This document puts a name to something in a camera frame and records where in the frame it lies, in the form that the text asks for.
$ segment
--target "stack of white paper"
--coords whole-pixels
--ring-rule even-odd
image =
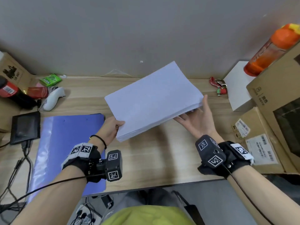
[[[126,122],[120,142],[201,106],[202,99],[174,61],[105,97],[115,118]]]

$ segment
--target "wooden desk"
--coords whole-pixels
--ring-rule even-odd
[[[59,83],[66,90],[66,97],[60,98],[50,112],[42,112],[42,117],[54,115],[86,115],[112,113],[104,97],[127,86],[139,78],[129,77],[68,77]],[[203,93],[208,94],[217,131],[225,140],[234,141],[231,123],[241,115],[233,112],[226,95],[218,97],[216,88],[208,79],[190,79]],[[2,144],[8,142],[6,134]],[[203,175],[197,167],[201,164],[195,148],[195,139],[185,128],[174,120],[152,128],[125,142],[114,142],[107,150],[120,149],[123,157],[123,177],[119,181],[107,182],[106,192],[125,191],[155,186],[175,185],[188,182],[220,179],[214,175]],[[30,158],[34,162],[39,140],[34,140]],[[0,192],[2,192],[17,160],[22,157],[21,145],[7,146],[0,150]],[[13,186],[12,192],[20,197],[25,194],[28,164],[24,162]],[[13,198],[7,194],[2,204]]]

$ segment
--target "blue folder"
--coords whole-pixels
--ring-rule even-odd
[[[54,116],[44,119],[29,192],[49,184],[61,172],[61,164],[73,146],[88,142],[89,137],[104,123],[103,114]],[[106,180],[89,182],[82,196],[97,194],[106,189]],[[30,195],[32,201],[36,193]]]

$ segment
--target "orange water bottle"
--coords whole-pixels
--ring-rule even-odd
[[[245,65],[245,73],[250,76],[258,76],[287,49],[295,45],[299,39],[300,25],[287,24],[276,30],[266,44]]]

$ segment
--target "white power strip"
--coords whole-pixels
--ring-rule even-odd
[[[76,210],[76,213],[82,210],[81,214],[78,216],[77,220],[75,221],[74,225],[99,225],[101,222],[101,217],[98,216],[92,209],[91,211],[86,207],[86,205],[82,204],[78,207],[78,209]],[[83,213],[86,213],[86,217],[82,220],[80,219],[81,215]],[[91,216],[90,214],[92,213],[92,219],[95,219],[95,222],[91,223]]]

